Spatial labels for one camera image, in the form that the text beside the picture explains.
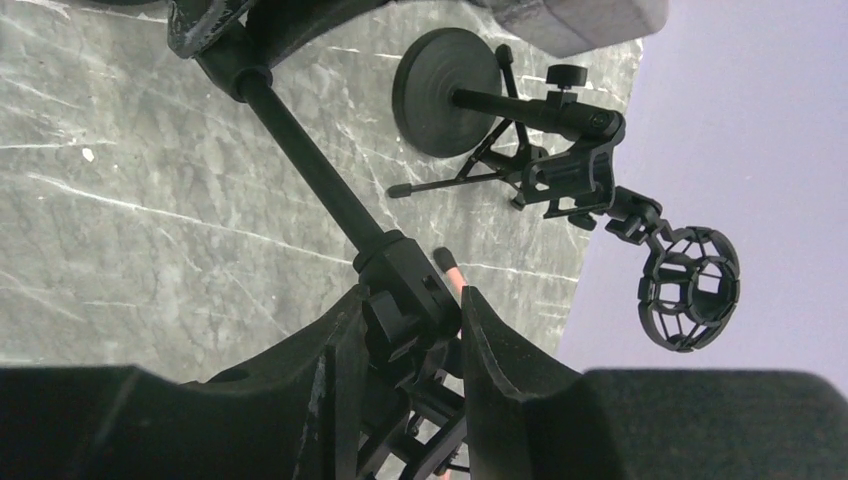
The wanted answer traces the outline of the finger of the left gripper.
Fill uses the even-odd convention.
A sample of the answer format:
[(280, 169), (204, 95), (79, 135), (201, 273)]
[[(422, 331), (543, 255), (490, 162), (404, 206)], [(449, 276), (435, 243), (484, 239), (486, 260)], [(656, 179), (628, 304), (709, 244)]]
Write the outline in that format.
[(388, 3), (328, 1), (170, 1), (168, 47), (189, 59), (247, 18), (246, 33), (260, 56), (275, 66), (310, 41)]

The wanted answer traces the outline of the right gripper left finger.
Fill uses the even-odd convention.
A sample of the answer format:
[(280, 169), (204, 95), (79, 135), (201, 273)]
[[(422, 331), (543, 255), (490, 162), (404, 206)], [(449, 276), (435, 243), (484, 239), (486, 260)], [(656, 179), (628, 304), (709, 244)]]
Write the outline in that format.
[(210, 380), (136, 366), (1, 372), (5, 479), (353, 479), (367, 371), (363, 286)]

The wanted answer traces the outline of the black round base stand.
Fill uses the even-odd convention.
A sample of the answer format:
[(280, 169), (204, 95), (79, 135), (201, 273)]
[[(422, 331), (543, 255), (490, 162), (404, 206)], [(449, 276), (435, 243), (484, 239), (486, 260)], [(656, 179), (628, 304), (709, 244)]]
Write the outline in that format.
[(552, 65), (543, 99), (519, 98), (509, 46), (491, 49), (478, 35), (440, 28), (405, 52), (392, 86), (392, 111), (402, 138), (434, 157), (466, 155), (452, 178), (387, 191), (393, 199), (487, 181), (515, 189), (522, 210), (546, 203), (547, 219), (565, 217), (587, 230), (609, 211), (616, 187), (612, 152), (623, 140), (624, 116), (578, 100), (587, 69)]

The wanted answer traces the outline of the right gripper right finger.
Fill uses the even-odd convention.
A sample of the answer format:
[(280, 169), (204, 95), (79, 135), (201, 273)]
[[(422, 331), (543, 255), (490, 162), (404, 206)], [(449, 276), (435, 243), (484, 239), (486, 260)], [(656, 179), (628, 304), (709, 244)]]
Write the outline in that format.
[(847, 402), (803, 372), (576, 372), (462, 294), (475, 479), (843, 479)]

